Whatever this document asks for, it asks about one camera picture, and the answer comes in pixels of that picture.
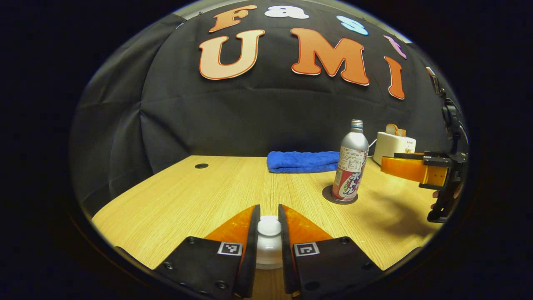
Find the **orange letter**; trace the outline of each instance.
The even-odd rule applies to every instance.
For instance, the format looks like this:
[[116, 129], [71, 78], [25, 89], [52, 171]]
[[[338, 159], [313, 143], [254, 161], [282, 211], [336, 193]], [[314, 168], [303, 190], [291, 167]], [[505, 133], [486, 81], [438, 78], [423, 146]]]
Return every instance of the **orange letter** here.
[[222, 44], [228, 40], [227, 36], [212, 38], [200, 44], [200, 74], [211, 80], [228, 79], [239, 76], [250, 70], [257, 59], [257, 43], [264, 30], [256, 29], [237, 34], [241, 39], [239, 60], [230, 65], [220, 63]]
[[239, 24], [240, 20], [234, 20], [235, 17], [242, 19], [248, 15], [248, 10], [254, 10], [256, 8], [257, 6], [255, 5], [248, 5], [217, 14], [214, 16], [214, 18], [216, 18], [215, 27], [211, 28], [209, 32], [213, 33], [217, 30]]
[[329, 76], [335, 76], [344, 61], [344, 71], [341, 72], [344, 80], [360, 85], [370, 84], [363, 62], [364, 47], [358, 42], [342, 38], [333, 48], [314, 30], [293, 28], [290, 32], [298, 36], [300, 43], [300, 57], [298, 63], [292, 66], [293, 72], [307, 75], [320, 74], [322, 70], [314, 63], [316, 54]]
[[389, 93], [398, 99], [405, 99], [405, 93], [401, 84], [401, 66], [394, 59], [386, 56], [385, 60], [389, 64], [389, 70], [391, 71], [391, 86], [389, 87]]

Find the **white bottle cap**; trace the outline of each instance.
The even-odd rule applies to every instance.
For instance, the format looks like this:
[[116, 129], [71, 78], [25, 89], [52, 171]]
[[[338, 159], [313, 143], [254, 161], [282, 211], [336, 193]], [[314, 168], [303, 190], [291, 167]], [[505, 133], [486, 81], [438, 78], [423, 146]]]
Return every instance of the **white bottle cap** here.
[[281, 233], [281, 223], [276, 216], [262, 216], [257, 224], [257, 230], [262, 235], [275, 236]]

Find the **table surface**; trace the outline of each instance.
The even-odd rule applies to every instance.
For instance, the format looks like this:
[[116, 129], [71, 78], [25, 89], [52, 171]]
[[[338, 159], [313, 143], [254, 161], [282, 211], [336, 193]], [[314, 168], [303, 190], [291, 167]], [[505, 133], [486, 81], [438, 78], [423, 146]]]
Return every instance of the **table surface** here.
[[[207, 163], [204, 169], [195, 165]], [[284, 204], [334, 238], [349, 236], [382, 270], [425, 244], [441, 224], [426, 220], [431, 190], [380, 171], [367, 160], [359, 198], [347, 205], [322, 196], [335, 171], [269, 173], [266, 157], [190, 156], [134, 186], [92, 219], [114, 246], [157, 267], [188, 236], [205, 237], [242, 210], [261, 205], [277, 215]], [[254, 299], [289, 299], [281, 269], [257, 270]]]

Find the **white toaster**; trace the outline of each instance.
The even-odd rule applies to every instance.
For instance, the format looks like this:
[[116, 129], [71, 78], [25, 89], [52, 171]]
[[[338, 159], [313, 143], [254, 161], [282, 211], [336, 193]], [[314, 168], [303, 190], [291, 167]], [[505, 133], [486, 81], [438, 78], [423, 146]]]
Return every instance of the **white toaster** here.
[[416, 140], [408, 137], [390, 135], [385, 132], [377, 133], [376, 149], [372, 157], [381, 165], [384, 156], [394, 157], [395, 153], [412, 153], [415, 151]]

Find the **blue towel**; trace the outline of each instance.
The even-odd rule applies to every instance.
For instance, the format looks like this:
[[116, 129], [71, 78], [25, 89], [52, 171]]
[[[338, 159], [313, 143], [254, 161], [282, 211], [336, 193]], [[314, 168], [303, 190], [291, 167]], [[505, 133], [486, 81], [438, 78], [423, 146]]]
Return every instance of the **blue towel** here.
[[272, 173], [318, 173], [337, 169], [339, 152], [279, 152], [272, 151], [266, 157]]

